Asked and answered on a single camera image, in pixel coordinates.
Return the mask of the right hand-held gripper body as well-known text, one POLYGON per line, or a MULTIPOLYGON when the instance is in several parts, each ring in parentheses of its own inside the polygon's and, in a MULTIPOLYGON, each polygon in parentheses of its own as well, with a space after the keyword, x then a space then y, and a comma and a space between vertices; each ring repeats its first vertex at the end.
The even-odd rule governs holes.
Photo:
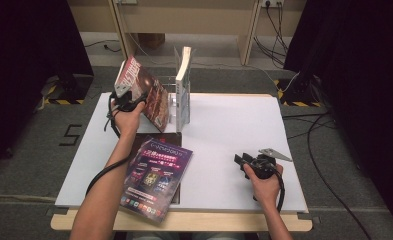
POLYGON ((260 179, 268 179, 277 173, 276 160, 292 162, 290 157, 272 149, 260 149, 257 157, 248 156, 247 163, 253 169, 255 175, 260 179))

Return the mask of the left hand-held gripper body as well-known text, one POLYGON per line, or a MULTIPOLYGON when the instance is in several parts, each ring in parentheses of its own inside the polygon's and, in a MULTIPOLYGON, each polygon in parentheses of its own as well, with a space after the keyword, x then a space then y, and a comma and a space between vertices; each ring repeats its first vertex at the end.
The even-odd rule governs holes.
POLYGON ((137 107, 140 101, 141 98, 133 98, 130 85, 117 81, 114 84, 114 90, 109 96, 108 106, 111 110, 131 112, 137 107))

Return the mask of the red and purple magazine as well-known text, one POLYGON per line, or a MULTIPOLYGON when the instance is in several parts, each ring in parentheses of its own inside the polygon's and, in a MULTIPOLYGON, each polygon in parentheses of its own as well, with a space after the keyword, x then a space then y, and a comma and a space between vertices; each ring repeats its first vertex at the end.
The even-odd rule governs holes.
POLYGON ((161 128, 167 115, 167 95, 169 93, 158 78, 143 67, 135 57, 131 56, 122 62, 115 83, 117 81, 131 86, 133 98, 139 98, 143 93, 148 94, 142 113, 154 127, 161 128))

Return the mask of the clear acrylic book rack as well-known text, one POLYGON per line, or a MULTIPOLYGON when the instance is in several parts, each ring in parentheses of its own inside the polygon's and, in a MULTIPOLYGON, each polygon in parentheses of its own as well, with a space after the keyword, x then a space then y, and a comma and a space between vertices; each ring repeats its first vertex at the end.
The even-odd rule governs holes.
MULTIPOLYGON (((181 64, 182 51, 181 53, 175 51, 175 54, 176 54, 177 73, 178 73, 178 69, 180 68, 180 64, 181 64)), ((161 128, 158 128, 159 132, 165 132, 171 130, 172 125, 175 126, 175 131, 176 131, 176 82, 175 80, 173 86, 175 87, 175 91, 167 95, 167 115, 164 122, 162 123, 161 128)))

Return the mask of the thick white colourful book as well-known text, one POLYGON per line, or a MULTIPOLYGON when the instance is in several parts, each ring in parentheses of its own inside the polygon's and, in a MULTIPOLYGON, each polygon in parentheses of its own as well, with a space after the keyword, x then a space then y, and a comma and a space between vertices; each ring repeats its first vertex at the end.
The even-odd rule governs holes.
POLYGON ((190 122, 190 69, 192 48, 184 46, 176 75, 176 131, 181 132, 190 122))

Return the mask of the black magazine with red cards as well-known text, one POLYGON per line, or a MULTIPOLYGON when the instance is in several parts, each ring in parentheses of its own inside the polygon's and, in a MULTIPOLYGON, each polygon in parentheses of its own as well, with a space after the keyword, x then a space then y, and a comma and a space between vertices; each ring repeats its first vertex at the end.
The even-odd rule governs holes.
POLYGON ((138 133, 132 148, 130 184, 153 203, 180 202, 180 182, 192 152, 179 133, 138 133))

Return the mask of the blue and purple magazine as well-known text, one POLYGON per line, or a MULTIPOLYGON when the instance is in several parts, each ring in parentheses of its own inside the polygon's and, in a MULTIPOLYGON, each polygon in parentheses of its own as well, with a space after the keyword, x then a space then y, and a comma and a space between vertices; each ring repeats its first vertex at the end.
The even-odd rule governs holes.
POLYGON ((161 223, 192 156, 191 150, 147 136, 128 168, 120 206, 161 223))

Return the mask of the person's left hand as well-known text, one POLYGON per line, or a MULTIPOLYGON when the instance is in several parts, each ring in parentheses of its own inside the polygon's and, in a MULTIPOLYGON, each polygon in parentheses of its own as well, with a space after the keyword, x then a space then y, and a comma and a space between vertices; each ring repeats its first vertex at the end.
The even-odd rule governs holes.
POLYGON ((145 102, 139 102, 131 112, 120 111, 116 108, 116 102, 111 102, 111 114, 114 126, 119 131, 121 137, 135 135, 140 124, 140 114, 145 108, 145 102))

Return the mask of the person's right hand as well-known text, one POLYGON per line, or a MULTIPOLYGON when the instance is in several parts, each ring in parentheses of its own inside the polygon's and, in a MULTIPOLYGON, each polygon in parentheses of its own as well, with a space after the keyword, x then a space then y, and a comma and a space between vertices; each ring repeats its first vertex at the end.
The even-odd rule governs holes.
POLYGON ((278 177, 273 175, 267 179, 260 179, 248 164, 244 164, 243 167, 252 183, 254 196, 262 208, 264 210, 276 210, 276 201, 280 191, 278 177))

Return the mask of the black stand base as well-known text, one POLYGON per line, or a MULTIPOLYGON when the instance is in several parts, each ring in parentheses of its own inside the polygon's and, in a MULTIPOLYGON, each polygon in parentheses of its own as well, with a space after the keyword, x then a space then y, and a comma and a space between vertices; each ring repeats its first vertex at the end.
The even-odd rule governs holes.
POLYGON ((285 106, 320 107, 320 100, 310 80, 300 79, 296 73, 289 79, 274 81, 279 102, 285 106))
POLYGON ((91 75, 73 74, 66 78, 50 77, 42 91, 42 104, 83 104, 93 82, 91 75))

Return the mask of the brown cardboard box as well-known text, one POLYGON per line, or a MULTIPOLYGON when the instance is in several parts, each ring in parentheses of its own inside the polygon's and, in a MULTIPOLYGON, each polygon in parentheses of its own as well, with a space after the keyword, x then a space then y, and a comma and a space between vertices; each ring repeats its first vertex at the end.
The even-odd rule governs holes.
POLYGON ((165 42, 163 33, 139 33, 138 38, 141 45, 150 49, 157 49, 165 42))

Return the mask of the beige wooden desk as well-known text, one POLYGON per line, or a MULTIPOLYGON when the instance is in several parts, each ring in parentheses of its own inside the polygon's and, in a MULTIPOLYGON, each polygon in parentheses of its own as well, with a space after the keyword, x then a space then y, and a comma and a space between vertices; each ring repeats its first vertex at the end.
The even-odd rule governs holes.
POLYGON ((262 0, 67 0, 81 32, 115 32, 124 57, 137 50, 139 33, 232 35, 240 63, 249 63, 252 40, 279 26, 294 35, 307 0, 284 0, 264 10, 262 0))

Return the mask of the black curtain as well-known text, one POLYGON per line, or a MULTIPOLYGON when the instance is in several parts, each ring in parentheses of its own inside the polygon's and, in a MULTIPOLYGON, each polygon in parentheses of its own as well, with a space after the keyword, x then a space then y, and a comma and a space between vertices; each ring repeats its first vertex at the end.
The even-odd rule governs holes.
POLYGON ((67 0, 0 0, 0 158, 50 77, 92 73, 67 0))
POLYGON ((393 0, 306 0, 285 60, 313 76, 393 216, 393 0))

